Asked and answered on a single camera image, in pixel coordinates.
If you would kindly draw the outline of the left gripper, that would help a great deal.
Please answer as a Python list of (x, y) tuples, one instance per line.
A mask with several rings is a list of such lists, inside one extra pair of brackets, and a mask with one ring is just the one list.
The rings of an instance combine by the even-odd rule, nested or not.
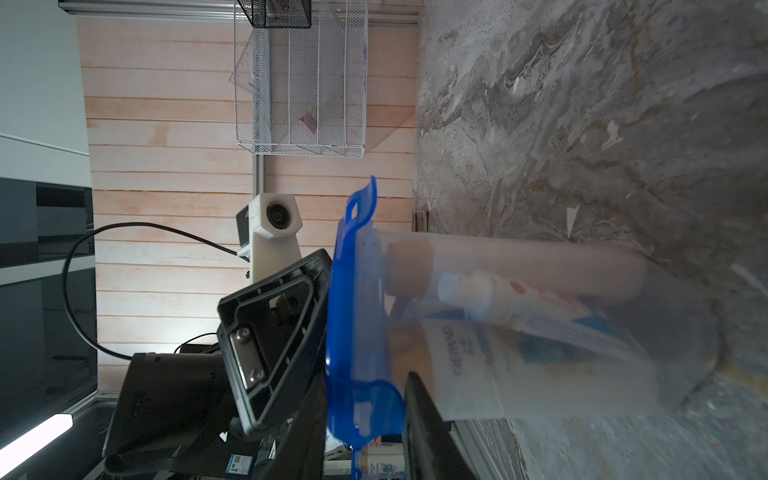
[(221, 299), (223, 359), (134, 355), (103, 449), (106, 472), (223, 476), (231, 452), (220, 434), (236, 409), (247, 435), (292, 417), (322, 369), (331, 266), (317, 250)]

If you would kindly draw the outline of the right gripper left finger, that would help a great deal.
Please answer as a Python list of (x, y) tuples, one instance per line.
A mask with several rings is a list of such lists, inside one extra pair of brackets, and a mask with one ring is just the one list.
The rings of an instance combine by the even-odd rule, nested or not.
[(327, 389), (317, 375), (276, 456), (263, 465), (255, 479), (322, 479), (327, 428)]

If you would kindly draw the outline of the blue container lid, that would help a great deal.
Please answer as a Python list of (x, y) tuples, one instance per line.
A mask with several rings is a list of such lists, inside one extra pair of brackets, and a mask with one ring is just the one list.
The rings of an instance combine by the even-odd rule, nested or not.
[(377, 180), (354, 192), (338, 223), (326, 337), (328, 427), (359, 450), (404, 430), (405, 403), (392, 383), (384, 266), (373, 227)]

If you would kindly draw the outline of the toothbrush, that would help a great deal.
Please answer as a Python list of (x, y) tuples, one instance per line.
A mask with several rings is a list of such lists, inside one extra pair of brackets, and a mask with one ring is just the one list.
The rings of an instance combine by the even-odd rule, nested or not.
[(566, 322), (593, 315), (575, 298), (483, 271), (443, 274), (437, 295), (440, 301), (462, 308), (473, 320), (506, 326), (519, 326), (532, 316)]

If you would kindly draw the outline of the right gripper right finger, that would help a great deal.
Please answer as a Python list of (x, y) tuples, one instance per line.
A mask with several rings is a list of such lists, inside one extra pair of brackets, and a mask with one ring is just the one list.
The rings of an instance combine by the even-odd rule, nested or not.
[(408, 374), (405, 405), (406, 478), (476, 479), (416, 372)]

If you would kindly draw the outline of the clear plastic container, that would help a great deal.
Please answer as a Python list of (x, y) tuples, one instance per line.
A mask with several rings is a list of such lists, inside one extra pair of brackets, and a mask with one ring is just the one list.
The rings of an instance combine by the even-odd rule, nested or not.
[(622, 416), (677, 407), (714, 368), (716, 323), (700, 295), (647, 260), (638, 296), (572, 297), (593, 311), (575, 321), (532, 316), (519, 326), (476, 321), (434, 294), (392, 296), (378, 234), (392, 383), (416, 372), (447, 420)]

